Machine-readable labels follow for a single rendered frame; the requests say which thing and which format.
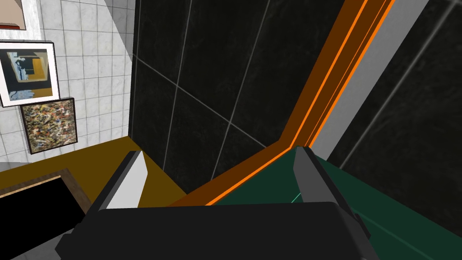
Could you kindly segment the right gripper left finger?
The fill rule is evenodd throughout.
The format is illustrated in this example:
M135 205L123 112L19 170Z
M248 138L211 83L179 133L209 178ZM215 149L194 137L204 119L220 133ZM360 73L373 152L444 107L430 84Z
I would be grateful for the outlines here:
M95 214L103 209L137 208L147 175L143 152L128 152L95 199L88 214Z

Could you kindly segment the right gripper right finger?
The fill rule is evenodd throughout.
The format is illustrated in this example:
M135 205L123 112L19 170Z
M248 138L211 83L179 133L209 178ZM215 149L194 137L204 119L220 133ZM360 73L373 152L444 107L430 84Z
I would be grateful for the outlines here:
M296 147L293 172L304 202L333 202L354 215L338 187L309 147Z

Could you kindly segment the wood framed black panel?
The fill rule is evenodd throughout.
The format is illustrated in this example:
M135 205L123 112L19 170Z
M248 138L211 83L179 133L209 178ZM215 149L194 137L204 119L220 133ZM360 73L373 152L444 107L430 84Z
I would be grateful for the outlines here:
M0 189L0 260L72 229L91 205L67 168Z

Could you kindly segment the dark framed speckled picture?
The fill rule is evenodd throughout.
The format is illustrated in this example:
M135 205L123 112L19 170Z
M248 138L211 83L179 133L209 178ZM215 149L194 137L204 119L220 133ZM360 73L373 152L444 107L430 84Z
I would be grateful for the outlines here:
M30 154L78 142L74 98L24 104L19 109Z

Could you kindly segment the white framed abstract picture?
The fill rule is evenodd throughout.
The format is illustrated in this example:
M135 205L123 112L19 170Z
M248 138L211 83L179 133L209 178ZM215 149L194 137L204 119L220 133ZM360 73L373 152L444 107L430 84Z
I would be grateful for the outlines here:
M0 40L2 107L59 99L54 43L50 40Z

